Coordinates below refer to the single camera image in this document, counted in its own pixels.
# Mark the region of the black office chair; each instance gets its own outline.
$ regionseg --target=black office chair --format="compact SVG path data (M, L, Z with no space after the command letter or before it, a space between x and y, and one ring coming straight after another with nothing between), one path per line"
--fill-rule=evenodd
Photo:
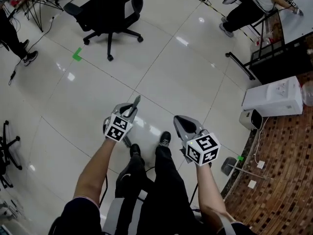
M13 187L12 184L8 183L3 175L6 173L6 167L10 164L10 160L14 164L14 166L22 170L22 166L18 165L14 158L12 157L9 147L13 145L15 142L20 141L21 138L19 136L16 136L14 140L12 140L10 143L6 143L6 126L9 125L9 121L5 121L3 124L3 136L0 137L0 181L4 188L7 188L8 186L10 188Z
M125 18L125 4L131 1L134 12ZM89 39L100 36L103 33L108 37L108 60L112 61L111 44L113 33L127 33L137 37L142 42L142 36L129 30L128 27L139 20L143 0L90 0L81 7L68 3L64 10L72 15L83 31L93 30L94 32L84 38L85 45L90 43Z

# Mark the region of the black pants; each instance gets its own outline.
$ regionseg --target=black pants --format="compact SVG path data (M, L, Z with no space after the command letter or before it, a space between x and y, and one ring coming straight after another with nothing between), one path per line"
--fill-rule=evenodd
M240 0L242 3L233 9L227 16L228 22L224 23L225 30L233 32L246 25L252 24L264 15L264 11L261 10L253 0Z
M27 52L20 43L14 26L10 23L3 9L0 9L0 40L13 51L14 54L23 59Z
M148 193L137 234L201 234L202 226L189 206L184 181L176 170L169 148L156 148L155 170L153 183L146 176L142 158L134 155L116 182L116 197L138 196L141 189Z

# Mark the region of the black sneaker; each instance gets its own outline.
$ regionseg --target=black sneaker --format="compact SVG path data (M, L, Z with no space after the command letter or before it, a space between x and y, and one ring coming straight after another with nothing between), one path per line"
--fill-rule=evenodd
M168 145L170 144L170 141L171 141L171 133L169 133L168 131L165 131L162 133L160 142L158 143L158 145L168 147Z
M22 61L24 66L27 66L31 62L33 62L36 59L37 56L38 56L38 51L34 51L32 53L28 53L27 56Z
M136 143L132 144L131 149L130 149L130 154L131 154L131 157L133 155L141 156L141 152L140 152L140 148L139 148L138 144L136 144Z
M26 49L26 47L28 46L28 44L29 44L29 40L27 39L24 43L21 43L22 48L23 48L23 49Z

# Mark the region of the person's shoe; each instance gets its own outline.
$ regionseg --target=person's shoe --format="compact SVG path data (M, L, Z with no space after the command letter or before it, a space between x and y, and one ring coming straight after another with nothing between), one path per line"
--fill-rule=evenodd
M220 24L220 29L228 36L228 37L234 37L234 33L233 32L229 32L227 30L225 30L223 24Z
M221 20L222 20L223 23L228 22L227 17L222 17Z
M27 39L24 43L21 43L22 48L23 48L23 49L26 49L26 47L28 46L28 44L29 44L29 40Z
M134 143L132 144L131 148L130 148L130 154L131 154L131 157L133 155L139 155L141 156L141 152L140 152L140 148L139 148L139 145Z
M170 144L170 141L171 141L171 133L169 133L168 131L165 131L162 133L160 142L158 143L158 145L168 147L168 145Z
M38 51L34 51L34 52L32 52L32 53L28 53L28 54L26 55L26 57L23 59L23 64L24 64L24 66L27 66L27 65L29 65L31 62L33 62L33 61L36 59L37 56L38 56Z

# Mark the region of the green tape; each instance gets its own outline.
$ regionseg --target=green tape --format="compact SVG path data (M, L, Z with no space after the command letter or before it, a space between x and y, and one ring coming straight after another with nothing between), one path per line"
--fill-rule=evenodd
M82 50L82 48L79 47L79 48L77 49L77 51L76 51L76 52L73 54L73 56L72 56L72 57L73 57L76 61L78 61L78 62L79 62L80 60L82 60L82 58L78 55L81 50Z

